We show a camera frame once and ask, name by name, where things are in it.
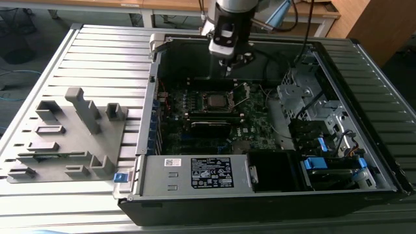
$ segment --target cable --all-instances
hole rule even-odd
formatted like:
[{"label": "cable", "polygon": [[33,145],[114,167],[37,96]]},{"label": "cable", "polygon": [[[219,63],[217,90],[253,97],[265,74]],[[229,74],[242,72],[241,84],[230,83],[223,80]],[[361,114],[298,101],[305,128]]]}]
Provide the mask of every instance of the cable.
[{"label": "cable", "polygon": [[263,95],[266,95],[266,93],[265,93],[265,91],[263,91],[263,89],[262,89],[261,85],[258,85],[258,87],[259,87],[261,92],[263,93]]},{"label": "cable", "polygon": [[0,74],[0,76],[6,75],[6,74],[13,73],[13,72],[22,72],[22,73],[26,72],[26,73],[35,73],[35,74],[41,75],[39,72],[35,72],[35,71],[31,71],[31,70],[15,70],[15,71],[7,71],[7,72],[5,72],[5,73]]},{"label": "cable", "polygon": [[313,103],[315,103],[315,101],[318,100],[318,98],[323,95],[323,91],[319,91],[318,94],[313,97],[313,99],[310,100],[310,102],[303,106],[303,108],[299,109],[299,111],[297,112],[294,119],[298,118],[298,116],[301,115],[301,113],[303,111],[306,111],[309,109],[309,107],[313,105]]},{"label": "cable", "polygon": [[285,136],[285,135],[281,135],[281,133],[277,132],[277,130],[273,128],[273,125],[270,125],[270,127],[271,127],[273,131],[277,133],[277,135],[279,135],[281,137],[283,137],[283,138],[286,138],[286,139],[293,140],[293,138],[290,138],[290,137],[287,137],[287,136]]},{"label": "cable", "polygon": [[[159,80],[159,84],[161,84],[161,87],[162,87],[162,91],[166,94],[166,89],[163,88],[163,84],[162,84],[161,80]],[[167,97],[163,97],[163,104],[166,105],[167,110],[170,110],[170,106],[169,106],[169,103],[167,103]]]},{"label": "cable", "polygon": [[186,17],[183,18],[183,20],[182,20],[179,26],[182,26],[182,24],[183,24],[183,22],[186,21],[187,17],[189,17],[189,16],[186,16]]},{"label": "cable", "polygon": [[311,20],[311,13],[313,13],[313,3],[314,0],[310,1],[310,8],[309,8],[309,16],[307,16],[307,27],[306,27],[306,34],[305,34],[305,38],[303,38],[303,43],[298,52],[297,57],[294,58],[294,64],[298,63],[301,55],[303,54],[305,48],[306,48],[306,42],[307,42],[307,36],[309,36],[309,30],[310,30],[310,20]]},{"label": "cable", "polygon": [[342,132],[342,134],[339,135],[339,138],[338,138],[338,140],[337,140],[335,150],[333,151],[333,156],[335,156],[337,153],[338,153],[338,148],[339,148],[339,144],[342,143],[342,138],[343,138],[343,136],[345,136],[347,133],[351,133],[351,132],[353,132],[351,130],[346,129],[346,130]]},{"label": "cable", "polygon": [[354,146],[351,147],[351,149],[349,150],[349,152],[345,154],[347,157],[351,157],[353,152],[358,149],[358,143],[357,141],[353,139],[353,137],[350,138],[350,141],[354,143]]},{"label": "cable", "polygon": [[293,28],[295,28],[297,26],[297,22],[298,22],[298,13],[297,13],[297,7],[295,7],[295,4],[294,4],[294,1],[290,0],[290,3],[293,5],[293,9],[294,9],[294,24],[289,27],[289,28],[275,28],[273,27],[271,25],[269,25],[267,23],[257,20],[257,19],[251,19],[251,22],[254,24],[257,24],[262,29],[267,29],[269,31],[273,31],[273,32],[289,32],[293,30]]},{"label": "cable", "polygon": [[6,72],[10,72],[10,70],[3,69],[2,67],[0,67],[0,69],[3,70],[3,71],[6,71]]},{"label": "cable", "polygon": [[293,10],[294,10],[294,24],[293,24],[289,28],[273,28],[273,31],[274,31],[274,32],[289,32],[289,31],[291,31],[293,28],[295,28],[295,26],[297,26],[297,22],[298,22],[297,7],[295,7],[294,0],[290,0],[290,2],[291,2]]},{"label": "cable", "polygon": [[281,65],[281,61],[283,60],[283,62],[286,63],[287,69],[290,67],[293,67],[290,60],[285,57],[283,54],[281,54],[278,51],[274,52],[273,55],[267,54],[266,52],[253,48],[253,51],[257,52],[258,54],[261,54],[266,60],[265,60],[265,64],[263,64],[263,68],[262,68],[262,81],[266,81],[266,67],[269,64],[269,61],[271,60],[273,62],[275,62],[275,64],[279,66]]},{"label": "cable", "polygon": [[273,90],[267,91],[267,93],[266,93],[266,95],[265,95],[263,107],[266,107],[266,100],[267,100],[267,96],[269,96],[269,94],[270,94],[271,91],[273,91]]},{"label": "cable", "polygon": [[0,100],[3,100],[3,101],[22,101],[23,98],[19,98],[19,99],[10,99],[10,98],[0,97]]},{"label": "cable", "polygon": [[206,15],[205,15],[205,8],[203,8],[203,0],[197,0],[198,4],[199,4],[199,10],[201,10],[201,19],[205,23],[206,20]]}]

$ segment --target metal slotted platform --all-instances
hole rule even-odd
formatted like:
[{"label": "metal slotted platform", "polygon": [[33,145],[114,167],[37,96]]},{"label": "metal slotted platform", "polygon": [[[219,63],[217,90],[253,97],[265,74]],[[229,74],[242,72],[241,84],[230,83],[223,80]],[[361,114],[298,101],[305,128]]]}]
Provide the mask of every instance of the metal slotted platform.
[{"label": "metal slotted platform", "polygon": [[[7,184],[14,144],[31,130],[34,107],[41,100],[65,102],[67,87],[78,86],[97,106],[117,102],[129,108],[117,167],[130,167],[138,133],[142,98],[150,60],[151,33],[191,34],[197,31],[74,25],[45,68],[0,141],[0,232],[53,230],[66,233],[103,232],[241,232],[318,228],[319,233],[357,232],[359,226],[385,232],[397,223],[409,229],[416,221],[416,198],[369,207],[339,218],[203,226],[137,227],[111,198],[111,181]],[[390,153],[416,184],[414,113],[361,47],[342,39],[313,39],[322,43],[361,103]]]}]

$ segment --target motherboard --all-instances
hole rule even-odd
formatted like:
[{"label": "motherboard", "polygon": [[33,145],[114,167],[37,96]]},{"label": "motherboard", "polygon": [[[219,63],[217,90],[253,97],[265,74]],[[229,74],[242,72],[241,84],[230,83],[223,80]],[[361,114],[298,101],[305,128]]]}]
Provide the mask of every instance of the motherboard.
[{"label": "motherboard", "polygon": [[271,92],[237,80],[189,79],[159,92],[162,154],[237,155],[275,149],[265,107]]}]

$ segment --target barcode sticker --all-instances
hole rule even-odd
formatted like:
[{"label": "barcode sticker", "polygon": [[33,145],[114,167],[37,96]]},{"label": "barcode sticker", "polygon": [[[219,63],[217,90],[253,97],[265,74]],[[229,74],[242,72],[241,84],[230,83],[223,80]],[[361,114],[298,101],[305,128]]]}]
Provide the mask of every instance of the barcode sticker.
[{"label": "barcode sticker", "polygon": [[179,158],[165,158],[163,159],[163,166],[165,167],[179,167],[181,166],[181,159]]},{"label": "barcode sticker", "polygon": [[138,7],[138,4],[121,4],[121,6]]}]

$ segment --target warning label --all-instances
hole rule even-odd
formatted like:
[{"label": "warning label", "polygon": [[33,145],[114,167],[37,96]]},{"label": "warning label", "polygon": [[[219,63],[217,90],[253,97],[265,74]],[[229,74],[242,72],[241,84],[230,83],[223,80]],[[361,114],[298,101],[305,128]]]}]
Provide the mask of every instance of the warning label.
[{"label": "warning label", "polygon": [[190,185],[194,189],[234,187],[229,157],[191,158],[190,175]]}]

